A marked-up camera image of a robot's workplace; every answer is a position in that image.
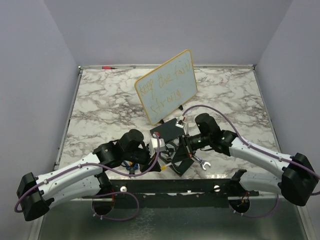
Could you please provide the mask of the yellow framed whiteboard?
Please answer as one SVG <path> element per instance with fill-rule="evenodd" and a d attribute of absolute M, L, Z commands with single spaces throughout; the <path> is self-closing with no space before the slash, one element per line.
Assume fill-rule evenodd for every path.
<path fill-rule="evenodd" d="M 184 50 L 134 83 L 151 125 L 156 125 L 198 92 L 192 52 Z"/>

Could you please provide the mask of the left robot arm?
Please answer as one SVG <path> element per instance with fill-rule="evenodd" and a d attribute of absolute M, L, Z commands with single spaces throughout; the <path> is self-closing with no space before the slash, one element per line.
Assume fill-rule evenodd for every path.
<path fill-rule="evenodd" d="M 114 191 L 108 171 L 134 177 L 133 173 L 117 170 L 123 162 L 130 161 L 143 166 L 138 173 L 138 176 L 143 176 L 158 164 L 164 145 L 158 132 L 154 132 L 149 144 L 145 144 L 144 135 L 131 129 L 120 139 L 101 144 L 93 152 L 61 169 L 40 175 L 29 172 L 22 176 L 18 185 L 14 212 L 22 213 L 25 221 L 33 221 L 69 200 L 112 196 Z"/>

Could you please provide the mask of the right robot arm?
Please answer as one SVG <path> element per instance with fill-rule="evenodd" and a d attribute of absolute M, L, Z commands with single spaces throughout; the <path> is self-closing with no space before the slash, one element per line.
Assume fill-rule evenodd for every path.
<path fill-rule="evenodd" d="M 183 116 L 175 123 L 176 127 L 183 129 L 178 148 L 183 150 L 184 156 L 195 158 L 197 150 L 209 146 L 217 153 L 242 159 L 266 170 L 266 173 L 238 170 L 229 184 L 234 195 L 262 191 L 282 195 L 296 206 L 306 205 L 319 179 L 304 154 L 284 154 L 251 143 L 235 132 L 220 129 L 216 120 L 207 113 L 198 115 L 195 123 L 199 134 L 194 136 L 187 133 L 188 124 Z"/>

